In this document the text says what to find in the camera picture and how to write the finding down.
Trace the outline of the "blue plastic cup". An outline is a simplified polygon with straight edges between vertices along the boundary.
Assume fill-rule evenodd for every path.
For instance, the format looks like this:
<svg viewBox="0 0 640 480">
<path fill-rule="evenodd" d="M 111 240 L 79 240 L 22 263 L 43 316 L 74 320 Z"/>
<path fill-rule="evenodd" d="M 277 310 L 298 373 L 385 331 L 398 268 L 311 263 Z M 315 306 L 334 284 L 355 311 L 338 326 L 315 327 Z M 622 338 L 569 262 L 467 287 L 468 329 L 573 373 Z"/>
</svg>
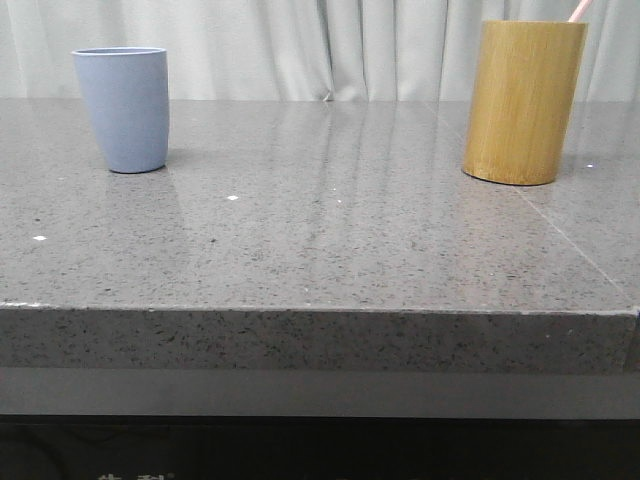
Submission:
<svg viewBox="0 0 640 480">
<path fill-rule="evenodd" d="M 162 168 L 170 127 L 167 51 L 107 47 L 71 55 L 109 170 L 134 174 Z"/>
</svg>

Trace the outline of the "white curtain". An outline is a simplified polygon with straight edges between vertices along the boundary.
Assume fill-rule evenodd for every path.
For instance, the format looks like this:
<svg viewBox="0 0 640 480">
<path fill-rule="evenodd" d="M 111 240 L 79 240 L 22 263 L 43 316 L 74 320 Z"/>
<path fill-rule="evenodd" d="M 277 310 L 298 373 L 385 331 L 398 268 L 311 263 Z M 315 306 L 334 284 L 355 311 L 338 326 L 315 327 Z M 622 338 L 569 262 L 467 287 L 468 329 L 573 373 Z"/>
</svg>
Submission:
<svg viewBox="0 0 640 480">
<path fill-rule="evenodd" d="M 167 51 L 195 100 L 465 101 L 486 20 L 566 20 L 572 1 L 5 1 L 1 93 L 75 97 L 71 54 Z"/>
</svg>

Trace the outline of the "bamboo cylinder holder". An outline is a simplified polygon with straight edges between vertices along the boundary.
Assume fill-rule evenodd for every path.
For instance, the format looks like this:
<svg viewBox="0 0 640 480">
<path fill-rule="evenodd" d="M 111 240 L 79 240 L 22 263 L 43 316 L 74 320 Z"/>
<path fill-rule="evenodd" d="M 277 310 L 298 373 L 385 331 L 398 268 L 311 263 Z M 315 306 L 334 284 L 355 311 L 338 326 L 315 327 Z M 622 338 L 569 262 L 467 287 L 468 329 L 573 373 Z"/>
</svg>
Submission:
<svg viewBox="0 0 640 480">
<path fill-rule="evenodd" d="M 464 173 L 519 186 L 555 180 L 586 35 L 584 23 L 483 23 Z"/>
</svg>

